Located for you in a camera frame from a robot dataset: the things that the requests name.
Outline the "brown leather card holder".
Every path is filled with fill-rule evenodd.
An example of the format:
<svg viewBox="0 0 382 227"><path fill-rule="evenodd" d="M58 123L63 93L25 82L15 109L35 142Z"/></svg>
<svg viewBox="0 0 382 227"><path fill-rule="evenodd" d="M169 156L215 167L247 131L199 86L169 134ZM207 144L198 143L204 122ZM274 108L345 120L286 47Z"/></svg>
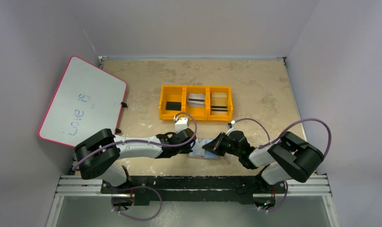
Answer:
<svg viewBox="0 0 382 227"><path fill-rule="evenodd" d="M197 139L195 145L192 147L192 151L187 155L189 158L206 159L206 160L218 160L219 157L202 146L211 142L212 139Z"/></svg>

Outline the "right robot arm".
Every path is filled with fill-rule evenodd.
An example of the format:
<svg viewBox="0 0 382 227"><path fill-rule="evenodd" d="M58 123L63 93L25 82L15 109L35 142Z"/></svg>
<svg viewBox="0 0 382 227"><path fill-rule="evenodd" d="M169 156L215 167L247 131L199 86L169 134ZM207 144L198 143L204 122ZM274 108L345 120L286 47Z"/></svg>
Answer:
<svg viewBox="0 0 382 227"><path fill-rule="evenodd" d="M264 148L251 146L242 131L222 132L202 149L221 157L236 156L246 169L261 167L258 176L268 185L290 179L304 183L324 160L319 149L290 131Z"/></svg>

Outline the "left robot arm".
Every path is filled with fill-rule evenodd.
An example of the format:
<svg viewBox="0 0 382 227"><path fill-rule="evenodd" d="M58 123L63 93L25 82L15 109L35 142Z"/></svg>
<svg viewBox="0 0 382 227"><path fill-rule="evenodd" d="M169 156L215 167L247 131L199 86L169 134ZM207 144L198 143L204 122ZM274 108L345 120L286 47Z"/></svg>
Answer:
<svg viewBox="0 0 382 227"><path fill-rule="evenodd" d="M188 154L195 144L196 133L190 128L179 132L157 134L148 138L116 136L110 129L102 129L74 148L77 163L73 171L79 171L82 179L102 179L113 187L130 180L126 167L115 162L123 158L148 157L171 158Z"/></svg>

